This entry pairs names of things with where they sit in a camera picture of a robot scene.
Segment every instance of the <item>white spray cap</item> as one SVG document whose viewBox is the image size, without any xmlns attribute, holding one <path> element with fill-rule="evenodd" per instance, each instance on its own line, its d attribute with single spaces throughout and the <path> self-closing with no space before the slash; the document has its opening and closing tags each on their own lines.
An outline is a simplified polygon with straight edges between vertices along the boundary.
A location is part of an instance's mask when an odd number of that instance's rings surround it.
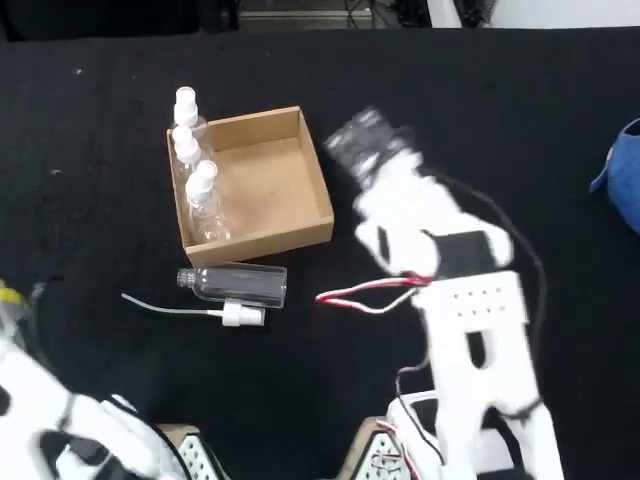
<svg viewBox="0 0 640 480">
<path fill-rule="evenodd" d="M 171 136 L 173 137 L 173 146 L 176 149 L 176 156 L 179 161 L 193 164 L 200 160 L 202 150 L 189 127 L 178 126 L 173 129 Z"/>
<path fill-rule="evenodd" d="M 176 104 L 173 106 L 173 121 L 176 125 L 193 127 L 198 123 L 198 105 L 196 92 L 191 87 L 176 90 Z"/>
<path fill-rule="evenodd" d="M 185 185 L 189 201 L 204 202 L 213 190 L 216 176 L 218 176 L 218 167 L 215 163 L 209 160 L 200 162 Z"/>
</svg>

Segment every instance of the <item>bottle cap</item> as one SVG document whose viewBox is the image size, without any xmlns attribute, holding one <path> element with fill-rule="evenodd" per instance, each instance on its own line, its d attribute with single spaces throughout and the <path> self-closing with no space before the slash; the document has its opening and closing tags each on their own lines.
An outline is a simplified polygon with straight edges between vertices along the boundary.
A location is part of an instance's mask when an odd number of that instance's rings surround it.
<svg viewBox="0 0 640 480">
<path fill-rule="evenodd" d="M 200 162 L 185 185 L 187 199 L 190 202 L 204 202 L 213 190 L 213 182 L 217 175 L 218 167 L 215 163 L 208 160 Z"/>
<path fill-rule="evenodd" d="M 173 106 L 173 121 L 176 125 L 193 127 L 198 123 L 198 105 L 196 92 L 191 87 L 176 90 L 176 104 Z"/>
<path fill-rule="evenodd" d="M 198 141 L 193 138 L 193 132 L 189 127 L 178 126 L 171 133 L 176 156 L 182 163 L 192 164 L 202 156 L 202 150 Z"/>
<path fill-rule="evenodd" d="M 179 287 L 193 288 L 196 284 L 196 271 L 193 268 L 179 269 L 177 283 Z"/>
</svg>

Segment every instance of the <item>yellow object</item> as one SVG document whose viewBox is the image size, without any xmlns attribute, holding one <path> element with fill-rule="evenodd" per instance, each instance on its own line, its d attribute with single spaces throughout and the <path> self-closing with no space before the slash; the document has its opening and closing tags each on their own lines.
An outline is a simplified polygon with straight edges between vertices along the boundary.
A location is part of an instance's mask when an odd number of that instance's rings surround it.
<svg viewBox="0 0 640 480">
<path fill-rule="evenodd" d="M 26 303 L 22 295 L 13 288 L 7 287 L 2 280 L 0 280 L 0 302 L 10 303 L 12 305 L 23 305 Z"/>
</svg>

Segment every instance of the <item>equipment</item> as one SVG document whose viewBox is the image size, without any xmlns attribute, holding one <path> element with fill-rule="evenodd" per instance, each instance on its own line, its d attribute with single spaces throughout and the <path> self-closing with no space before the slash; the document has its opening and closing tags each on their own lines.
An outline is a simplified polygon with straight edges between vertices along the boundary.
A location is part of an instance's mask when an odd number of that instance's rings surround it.
<svg viewBox="0 0 640 480">
<path fill-rule="evenodd" d="M 121 468 L 144 479 L 188 478 L 166 445 L 142 427 L 132 428 L 135 422 L 122 409 L 69 392 L 21 348 L 30 318 L 29 303 L 0 281 L 0 478 L 53 480 L 40 450 L 45 432 L 98 442 Z M 64 480 L 94 478 L 95 472 L 78 472 Z"/>
<path fill-rule="evenodd" d="M 553 424 L 538 393 L 527 343 L 518 275 L 501 270 L 513 257 L 507 232 L 463 212 L 433 174 L 420 175 L 422 156 L 374 109 L 356 115 L 326 145 L 361 187 L 354 203 L 363 218 L 356 237 L 393 276 L 387 284 L 412 288 L 389 307 L 411 298 L 429 345 L 421 364 L 398 372 L 398 398 L 389 406 L 387 422 L 377 422 L 377 431 L 394 438 L 418 479 L 475 480 L 480 473 L 513 470 L 518 452 L 508 447 L 515 438 L 522 460 L 517 463 L 526 474 L 561 480 Z M 378 284 L 386 286 L 384 280 Z M 376 311 L 338 300 L 340 295 L 317 299 L 367 313 L 390 309 Z M 483 361 L 474 363 L 469 338 L 480 340 Z M 400 395 L 400 375 L 429 362 L 435 391 Z M 487 412 L 496 411 L 511 437 L 483 430 Z M 360 470 L 370 467 L 360 465 Z"/>
</svg>

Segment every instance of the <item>red and white wire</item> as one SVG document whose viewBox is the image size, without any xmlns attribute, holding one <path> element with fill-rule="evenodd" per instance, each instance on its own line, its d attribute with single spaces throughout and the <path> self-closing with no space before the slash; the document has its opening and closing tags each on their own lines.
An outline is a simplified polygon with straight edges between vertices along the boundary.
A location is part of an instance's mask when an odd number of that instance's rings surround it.
<svg viewBox="0 0 640 480">
<path fill-rule="evenodd" d="M 398 438 L 396 427 L 382 420 L 376 420 L 376 425 L 378 425 L 378 427 L 382 428 L 383 430 L 390 432 L 393 435 L 396 445 L 400 448 L 400 451 L 402 452 L 402 458 L 404 459 L 404 462 L 407 464 L 407 468 L 409 469 L 409 472 L 411 472 L 411 476 L 415 480 L 422 480 L 422 477 L 420 477 L 420 473 L 418 472 L 418 467 L 416 467 L 416 464 L 413 462 L 413 460 L 409 456 L 409 452 L 407 451 L 407 448 Z"/>
<path fill-rule="evenodd" d="M 352 308 L 355 310 L 360 310 L 361 312 L 368 313 L 370 315 L 381 315 L 383 313 L 387 313 L 402 302 L 409 299 L 412 295 L 414 295 L 418 289 L 418 287 L 426 286 L 430 283 L 431 279 L 422 278 L 422 277 L 391 277 L 391 278 L 382 278 L 380 280 L 371 280 L 369 282 L 364 282 L 359 285 L 342 288 L 339 290 L 330 290 L 328 292 L 321 293 L 316 296 L 316 302 L 323 303 L 326 305 L 333 305 L 336 307 L 343 308 Z M 368 305 L 365 305 L 360 302 L 354 302 L 352 300 L 344 300 L 342 297 L 346 295 L 351 295 L 356 292 L 362 292 L 364 290 L 371 290 L 374 288 L 387 288 L 387 287 L 413 287 L 407 292 L 400 295 L 389 305 L 381 308 L 373 308 Z"/>
</svg>

